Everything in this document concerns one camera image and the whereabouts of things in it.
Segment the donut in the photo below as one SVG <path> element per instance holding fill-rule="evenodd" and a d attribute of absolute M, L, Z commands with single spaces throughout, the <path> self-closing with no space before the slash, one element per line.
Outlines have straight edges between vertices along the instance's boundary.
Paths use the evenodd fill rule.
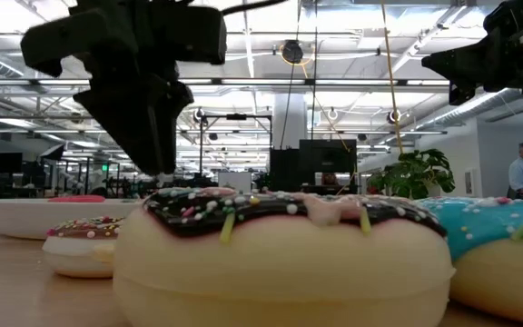
<path fill-rule="evenodd" d="M 61 223 L 47 233 L 42 248 L 45 260 L 61 275 L 112 277 L 110 252 L 123 222 L 123 218 L 98 217 Z"/>
<path fill-rule="evenodd" d="M 114 293 L 134 326 L 437 326 L 446 231 L 389 197 L 163 190 L 129 214 Z"/>
<path fill-rule="evenodd" d="M 457 268 L 451 297 L 523 322 L 523 200 L 434 198 L 421 204 L 449 232 Z"/>

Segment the chocolate glazed donut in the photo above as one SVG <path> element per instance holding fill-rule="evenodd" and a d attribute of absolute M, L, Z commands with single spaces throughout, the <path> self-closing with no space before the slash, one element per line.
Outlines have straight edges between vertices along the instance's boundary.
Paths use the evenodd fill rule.
<path fill-rule="evenodd" d="M 135 326 L 431 327 L 446 236 L 399 198 L 161 190 L 119 235 L 114 290 Z"/>

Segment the green leaves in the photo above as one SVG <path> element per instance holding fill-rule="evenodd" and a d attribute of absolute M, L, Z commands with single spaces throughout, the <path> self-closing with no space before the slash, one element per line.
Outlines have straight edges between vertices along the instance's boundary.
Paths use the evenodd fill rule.
<path fill-rule="evenodd" d="M 369 179 L 369 186 L 412 199 L 428 197 L 429 185 L 439 185 L 445 193 L 455 189 L 449 161 L 437 149 L 401 154 L 398 163 L 386 166 Z"/>

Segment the white sprinkle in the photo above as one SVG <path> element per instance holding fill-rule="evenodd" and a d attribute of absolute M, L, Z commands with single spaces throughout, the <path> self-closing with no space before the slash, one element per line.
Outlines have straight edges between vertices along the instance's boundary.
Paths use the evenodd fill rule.
<path fill-rule="evenodd" d="M 399 214 L 399 216 L 404 216 L 407 212 L 405 211 L 405 209 L 401 208 L 401 207 L 396 207 L 395 208 L 397 210 L 397 213 Z"/>
<path fill-rule="evenodd" d="M 213 211 L 215 208 L 217 208 L 217 202 L 216 201 L 209 201 L 207 203 L 207 211 L 208 212 Z"/>
<path fill-rule="evenodd" d="M 245 198 L 243 196 L 238 196 L 234 199 L 235 204 L 242 204 L 245 203 Z"/>
<path fill-rule="evenodd" d="M 296 214 L 298 212 L 298 205 L 294 204 L 294 203 L 290 203 L 286 206 L 286 211 L 289 213 L 289 214 Z"/>

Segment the wooden table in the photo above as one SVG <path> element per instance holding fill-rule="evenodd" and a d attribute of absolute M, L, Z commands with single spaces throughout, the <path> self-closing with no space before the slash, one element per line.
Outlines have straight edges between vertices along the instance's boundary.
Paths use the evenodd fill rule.
<path fill-rule="evenodd" d="M 110 280 L 79 280 L 53 274 L 44 262 L 42 243 L 0 235 L 0 326 L 132 327 L 114 301 Z M 456 303 L 449 305 L 440 325 L 520 326 L 523 324 Z"/>

